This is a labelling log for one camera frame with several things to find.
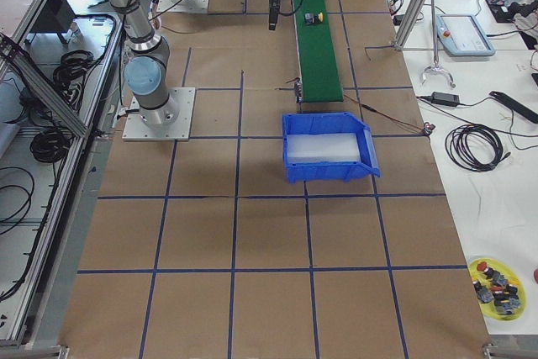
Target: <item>blue plastic bin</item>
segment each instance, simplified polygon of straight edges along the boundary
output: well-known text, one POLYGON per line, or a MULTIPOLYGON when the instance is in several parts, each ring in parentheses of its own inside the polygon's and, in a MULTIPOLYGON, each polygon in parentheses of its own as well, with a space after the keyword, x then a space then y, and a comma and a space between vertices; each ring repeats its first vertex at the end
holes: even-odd
POLYGON ((349 113, 330 114, 284 114, 282 116, 283 160, 287 180, 344 180, 361 178, 370 174, 380 177, 376 151, 373 147, 372 132, 368 125, 349 113), (288 135, 355 134, 361 161, 316 163, 290 163, 287 158, 288 135))

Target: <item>yellow plate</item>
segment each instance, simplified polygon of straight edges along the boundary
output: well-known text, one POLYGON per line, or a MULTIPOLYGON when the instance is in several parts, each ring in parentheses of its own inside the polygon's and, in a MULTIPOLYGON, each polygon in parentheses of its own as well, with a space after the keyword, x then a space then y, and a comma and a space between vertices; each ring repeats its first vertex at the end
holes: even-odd
POLYGON ((526 306, 525 290, 523 289, 523 285, 521 284, 520 280, 518 279, 518 277, 515 276, 514 272, 510 268, 508 268, 506 265, 504 265, 502 262, 494 260, 493 258, 480 258, 478 260, 471 262, 471 264, 469 265, 469 272, 471 273, 472 279, 476 279, 480 281, 480 283, 486 288, 490 288, 493 285, 486 278, 486 276, 477 269, 477 265, 482 261, 485 261, 488 264, 488 267, 494 269, 495 271, 501 272, 504 275, 504 277, 508 279, 510 284, 518 288, 518 297, 520 298, 520 302, 521 302, 521 307, 515 310, 515 314, 511 314, 511 315, 497 314, 497 310, 495 309, 493 301, 489 303, 480 303, 480 309, 482 310, 482 314, 487 315, 488 317, 492 319, 501 319, 503 321, 517 319, 518 317, 521 316, 526 306))

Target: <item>cardboard floor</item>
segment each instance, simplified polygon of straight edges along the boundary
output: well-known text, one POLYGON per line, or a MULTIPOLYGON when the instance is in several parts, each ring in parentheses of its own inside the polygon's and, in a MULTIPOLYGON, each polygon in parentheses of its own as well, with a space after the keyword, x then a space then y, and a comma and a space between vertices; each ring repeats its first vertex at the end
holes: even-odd
POLYGON ((166 15, 168 84, 198 90, 192 139, 127 143, 118 128, 61 334, 70 357, 483 357, 429 141, 356 103, 422 125, 402 55, 364 51, 394 37, 387 4, 326 2, 347 98, 303 110, 371 125, 382 177, 287 183, 292 18, 268 31, 267 0, 166 15))

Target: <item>white desk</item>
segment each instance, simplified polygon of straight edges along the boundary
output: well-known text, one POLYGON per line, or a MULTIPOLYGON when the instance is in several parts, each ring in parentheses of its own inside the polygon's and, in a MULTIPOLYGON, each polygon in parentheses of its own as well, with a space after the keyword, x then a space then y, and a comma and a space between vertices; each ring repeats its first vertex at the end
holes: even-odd
MULTIPOLYGON (((405 1, 398 13, 405 13, 409 0, 405 1)), ((487 34, 514 29, 512 24, 497 24, 484 0, 480 3, 483 10, 477 19, 487 34)), ((435 0, 435 5, 447 13, 475 14, 478 11, 477 0, 435 0)), ((497 53, 486 61, 458 61, 441 51, 440 63, 454 76, 456 89, 451 90, 442 76, 427 76, 422 85, 421 73, 433 63, 430 8, 424 7, 423 13, 425 19, 414 26, 403 53, 417 95, 453 92, 460 96, 462 103, 472 104, 494 90, 506 92, 538 111, 538 86, 530 75, 532 51, 526 49, 518 34, 492 41, 497 53)), ((513 321, 485 318, 488 332, 491 335, 538 335, 538 285, 533 278, 533 271, 538 268, 535 254, 538 246, 535 225, 538 217, 538 170, 535 169, 538 148, 516 150, 507 135, 500 135, 505 151, 510 151, 511 156, 492 172, 468 172, 456 166, 445 150, 446 135, 463 122, 425 103, 419 102, 419 106, 424 121, 436 125, 431 147, 467 261, 478 257, 502 261, 515 271, 525 289, 527 307, 521 317, 513 321)), ((509 130, 510 111, 493 100, 476 107, 447 110, 472 122, 509 130)), ((516 114, 513 131, 538 135, 538 125, 516 114)), ((515 138, 515 142, 519 147, 538 145, 538 137, 515 138)))
MULTIPOLYGON (((404 5, 398 11, 398 14, 405 13, 410 0, 404 0, 404 5)), ((479 0, 482 11, 478 14, 477 20, 486 34, 500 34, 514 29, 513 24, 498 24, 489 11, 485 0, 479 0)), ((455 13, 478 13, 477 0, 435 0, 435 5, 449 14, 455 13)), ((432 49, 431 33, 431 9, 430 6, 424 6, 422 9, 424 20, 418 22, 415 26, 407 43, 406 49, 432 49)), ((526 50, 527 47, 519 34, 511 34, 503 37, 497 37, 492 40, 496 50, 526 50)))

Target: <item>conveyor belt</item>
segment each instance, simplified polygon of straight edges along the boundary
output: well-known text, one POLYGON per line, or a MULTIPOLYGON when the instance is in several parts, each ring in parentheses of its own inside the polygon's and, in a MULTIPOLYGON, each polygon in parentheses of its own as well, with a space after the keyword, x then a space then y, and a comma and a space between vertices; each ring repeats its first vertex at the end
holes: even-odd
MULTIPOLYGON (((299 2, 300 0, 293 0, 296 5, 299 2)), ((343 101, 325 0, 303 0, 303 6, 295 14, 295 27, 303 82, 303 102, 343 101), (306 13, 323 13, 323 23, 306 24, 306 13)))

